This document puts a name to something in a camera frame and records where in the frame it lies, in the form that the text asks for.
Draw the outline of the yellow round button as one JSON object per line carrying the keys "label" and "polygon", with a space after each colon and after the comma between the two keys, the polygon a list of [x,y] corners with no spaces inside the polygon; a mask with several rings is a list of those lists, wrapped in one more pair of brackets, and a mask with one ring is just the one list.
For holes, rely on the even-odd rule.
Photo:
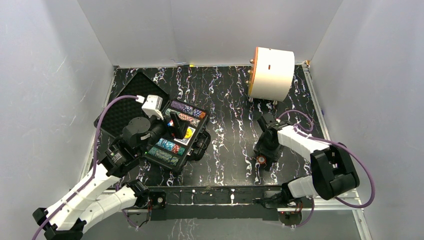
{"label": "yellow round button", "polygon": [[194,134],[194,130],[191,127],[188,127],[187,130],[186,130],[184,138],[190,139],[193,134]]}

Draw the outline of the black poker chip case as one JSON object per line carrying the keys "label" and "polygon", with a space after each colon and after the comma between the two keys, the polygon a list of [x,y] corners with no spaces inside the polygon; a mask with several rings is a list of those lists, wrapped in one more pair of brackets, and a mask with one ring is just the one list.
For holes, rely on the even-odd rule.
{"label": "black poker chip case", "polygon": [[204,156],[211,142],[207,110],[172,99],[142,72],[117,98],[94,122],[113,138],[99,158],[107,175],[123,177],[142,160],[179,173]]}

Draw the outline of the red orange chip five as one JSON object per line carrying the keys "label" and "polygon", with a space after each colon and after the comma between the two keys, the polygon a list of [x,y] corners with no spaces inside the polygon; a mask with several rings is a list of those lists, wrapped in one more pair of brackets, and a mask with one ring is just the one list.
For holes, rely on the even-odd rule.
{"label": "red orange chip five", "polygon": [[257,162],[258,162],[260,165],[265,165],[265,164],[267,163],[267,159],[266,159],[266,157],[265,157],[265,156],[262,156],[262,155],[258,156],[258,157],[256,158],[256,160],[257,160]]}

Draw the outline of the blue playing card deck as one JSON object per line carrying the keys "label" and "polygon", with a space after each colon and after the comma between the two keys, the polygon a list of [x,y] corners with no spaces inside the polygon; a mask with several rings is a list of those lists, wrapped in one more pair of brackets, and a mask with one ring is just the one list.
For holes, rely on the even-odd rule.
{"label": "blue playing card deck", "polygon": [[183,145],[187,146],[189,144],[190,140],[192,139],[192,137],[191,138],[185,138],[185,136],[184,136],[182,139],[174,138],[174,140],[177,143],[180,143],[180,144],[183,144]]}

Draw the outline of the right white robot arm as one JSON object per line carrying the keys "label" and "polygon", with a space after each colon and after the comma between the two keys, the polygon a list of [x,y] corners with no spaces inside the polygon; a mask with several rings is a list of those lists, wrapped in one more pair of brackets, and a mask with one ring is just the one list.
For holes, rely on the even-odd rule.
{"label": "right white robot arm", "polygon": [[258,119],[262,131],[253,151],[256,161],[267,167],[277,162],[288,148],[310,163],[311,174],[282,184],[281,191],[263,198],[295,207],[303,197],[330,200],[359,186],[360,180],[350,154],[334,143],[313,140],[289,121],[270,113]]}

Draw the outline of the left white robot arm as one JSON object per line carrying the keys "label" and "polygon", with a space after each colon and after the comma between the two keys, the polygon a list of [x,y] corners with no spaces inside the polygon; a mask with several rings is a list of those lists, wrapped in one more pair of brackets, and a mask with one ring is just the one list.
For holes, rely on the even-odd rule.
{"label": "left white robot arm", "polygon": [[184,138],[190,123],[176,112],[168,118],[135,117],[122,129],[101,160],[93,157],[89,173],[63,198],[48,208],[38,208],[33,217],[48,240],[79,240],[87,221],[83,212],[111,185],[135,168],[160,139]]}

